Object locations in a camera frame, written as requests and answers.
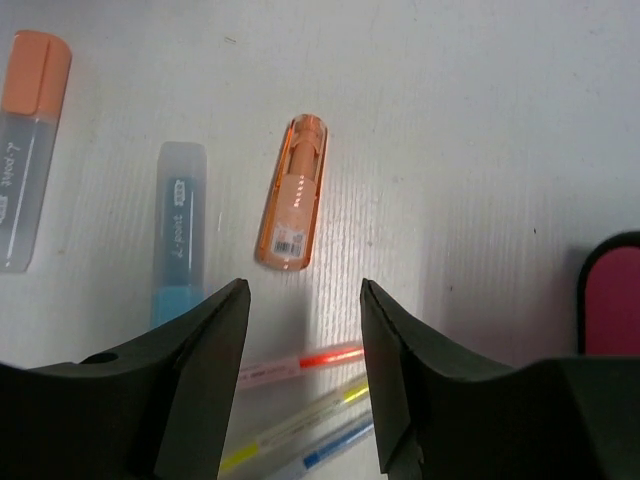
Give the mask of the yellow gel pen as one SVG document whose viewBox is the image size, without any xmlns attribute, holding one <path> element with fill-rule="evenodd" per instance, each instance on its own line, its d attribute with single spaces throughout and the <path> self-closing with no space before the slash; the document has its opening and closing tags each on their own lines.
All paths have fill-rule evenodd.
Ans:
<svg viewBox="0 0 640 480">
<path fill-rule="evenodd" d="M 240 447 L 223 456 L 218 477 L 224 478 L 254 459 L 291 443 L 302 434 L 365 400 L 369 395 L 366 373 L 362 373 L 324 396 L 311 402 L 305 409 L 253 435 Z"/>
</svg>

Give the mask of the orange correction tape case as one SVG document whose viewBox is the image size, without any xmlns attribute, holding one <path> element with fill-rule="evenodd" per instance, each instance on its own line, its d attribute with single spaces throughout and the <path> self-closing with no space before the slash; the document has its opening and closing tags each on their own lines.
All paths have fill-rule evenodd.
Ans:
<svg viewBox="0 0 640 480">
<path fill-rule="evenodd" d="M 317 116 L 293 118 L 284 135 L 266 202 L 256 259 L 295 272 L 311 262 L 328 143 Z"/>
</svg>

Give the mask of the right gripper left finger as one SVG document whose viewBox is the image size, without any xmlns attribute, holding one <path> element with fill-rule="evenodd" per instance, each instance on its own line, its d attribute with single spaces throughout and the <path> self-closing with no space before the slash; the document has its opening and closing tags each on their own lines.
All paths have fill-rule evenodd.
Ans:
<svg viewBox="0 0 640 480">
<path fill-rule="evenodd" d="M 243 353 L 237 279 L 79 363 L 1 368 L 5 479 L 214 479 Z"/>
</svg>

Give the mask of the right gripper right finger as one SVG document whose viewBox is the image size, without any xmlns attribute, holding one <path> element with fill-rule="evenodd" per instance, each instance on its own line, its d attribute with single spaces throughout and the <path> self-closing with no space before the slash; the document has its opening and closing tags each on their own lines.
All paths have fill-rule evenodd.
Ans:
<svg viewBox="0 0 640 480">
<path fill-rule="evenodd" d="M 390 479 L 635 479 L 639 363 L 513 368 L 407 312 L 372 280 L 361 326 L 379 465 Z"/>
</svg>

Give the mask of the blue gel pen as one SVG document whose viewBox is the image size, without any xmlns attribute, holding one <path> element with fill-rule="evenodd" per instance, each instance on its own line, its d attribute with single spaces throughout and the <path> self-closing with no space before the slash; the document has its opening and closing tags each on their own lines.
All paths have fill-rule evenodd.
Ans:
<svg viewBox="0 0 640 480">
<path fill-rule="evenodd" d="M 373 416 L 365 412 L 316 441 L 307 451 L 271 474 L 269 479 L 303 479 L 314 469 L 367 438 L 373 429 Z"/>
</svg>

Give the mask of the red gel pen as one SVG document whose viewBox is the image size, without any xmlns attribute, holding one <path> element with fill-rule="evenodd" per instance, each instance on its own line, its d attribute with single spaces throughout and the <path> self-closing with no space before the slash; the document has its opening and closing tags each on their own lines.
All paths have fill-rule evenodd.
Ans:
<svg viewBox="0 0 640 480">
<path fill-rule="evenodd" d="M 310 372 L 359 362 L 364 359 L 361 343 L 343 343 L 290 355 L 281 359 L 244 365 L 240 368 L 236 389 L 247 390 L 304 376 Z"/>
</svg>

